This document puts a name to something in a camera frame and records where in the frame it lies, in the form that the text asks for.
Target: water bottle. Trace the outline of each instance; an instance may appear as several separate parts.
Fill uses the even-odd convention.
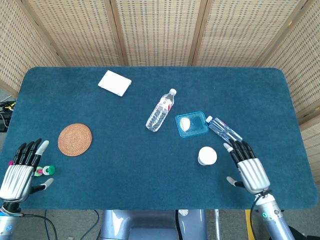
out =
[[[208,127],[222,137],[227,143],[230,144],[229,139],[239,142],[242,141],[242,137],[219,118],[216,117],[213,119],[212,116],[208,116],[205,121],[208,123]]]
[[[174,105],[174,97],[177,91],[173,88],[170,89],[170,92],[163,95],[159,101],[159,103],[155,106],[153,112],[151,113],[148,121],[145,126],[152,132],[158,131],[167,117],[170,109]]]

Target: robotic hand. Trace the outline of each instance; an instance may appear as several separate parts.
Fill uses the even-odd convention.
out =
[[[252,148],[245,141],[230,139],[229,142],[231,146],[227,143],[224,143],[223,146],[230,153],[242,181],[236,181],[230,176],[226,179],[231,185],[245,188],[249,193],[255,195],[250,211],[250,224],[254,239],[256,236],[251,218],[253,208],[257,206],[272,240],[294,240],[275,198],[270,194],[270,181],[259,158],[256,158]]]
[[[3,200],[0,208],[0,240],[11,239],[19,217],[23,216],[20,213],[19,204],[24,202],[29,194],[45,190],[53,182],[53,178],[50,178],[38,186],[31,185],[40,158],[49,141],[44,141],[38,148],[40,143],[41,138],[29,144],[23,143],[17,149],[12,165],[4,175],[0,188],[0,199]]]

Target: woven coaster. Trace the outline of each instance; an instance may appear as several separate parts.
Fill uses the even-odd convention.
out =
[[[78,156],[83,154],[92,141],[90,129],[81,123],[67,126],[59,135],[58,148],[67,156]]]

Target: small toy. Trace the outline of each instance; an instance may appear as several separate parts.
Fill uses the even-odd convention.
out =
[[[56,168],[53,165],[44,166],[44,167],[37,166],[37,168],[36,168],[36,170],[34,172],[34,176],[40,177],[42,174],[48,176],[48,175],[55,174],[55,172],[56,172]]]

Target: white card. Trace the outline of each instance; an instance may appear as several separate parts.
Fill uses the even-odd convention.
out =
[[[122,97],[130,84],[130,79],[108,70],[98,83],[98,86]]]

